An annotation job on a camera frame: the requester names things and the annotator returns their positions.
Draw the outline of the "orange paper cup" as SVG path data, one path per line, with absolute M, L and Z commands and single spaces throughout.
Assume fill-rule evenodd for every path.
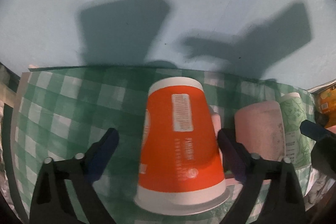
M 152 213 L 183 216 L 211 210 L 229 195 L 201 83 L 169 77 L 152 84 L 135 203 Z

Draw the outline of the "green floral paper cup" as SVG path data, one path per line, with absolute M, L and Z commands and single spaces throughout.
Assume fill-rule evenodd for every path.
M 283 95 L 279 104 L 285 132 L 285 156 L 295 169 L 304 168 L 311 162 L 311 142 L 300 131 L 301 123 L 307 120 L 303 101 L 298 93 L 293 92 Z

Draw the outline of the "pink plastic cup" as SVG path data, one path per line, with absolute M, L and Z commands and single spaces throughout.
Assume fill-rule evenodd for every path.
M 234 129 L 221 127 L 219 114 L 210 110 L 223 167 L 232 177 L 245 183 L 254 167 L 252 156 L 269 161 L 285 157 L 285 135 L 280 105 L 265 101 L 246 106 L 234 116 Z

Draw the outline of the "orange drink bottle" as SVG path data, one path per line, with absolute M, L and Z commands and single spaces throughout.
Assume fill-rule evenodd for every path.
M 335 112 L 335 80 L 329 83 L 317 86 L 315 102 L 317 110 L 322 114 Z

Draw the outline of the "silver foil mat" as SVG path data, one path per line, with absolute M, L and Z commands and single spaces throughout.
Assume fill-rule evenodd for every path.
M 10 196 L 9 184 L 1 174 L 1 223 L 21 223 Z

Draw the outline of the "green checkered tablecloth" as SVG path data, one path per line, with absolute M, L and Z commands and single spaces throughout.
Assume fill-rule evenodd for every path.
M 183 69 L 109 67 L 32 71 L 19 103 L 12 137 L 15 179 L 25 211 L 30 211 L 45 158 L 70 159 L 85 152 L 113 127 L 120 134 L 120 143 L 94 189 L 116 222 L 220 222 L 234 203 L 238 186 L 230 186 L 230 197 L 221 206 L 185 217 L 152 214 L 133 201 L 148 90 L 154 82 L 172 76 L 199 81 L 208 104 L 220 115 L 225 128 L 234 127 L 234 115 L 240 108 L 277 101 L 292 92 L 300 95 L 307 118 L 314 118 L 310 93 L 273 81 Z

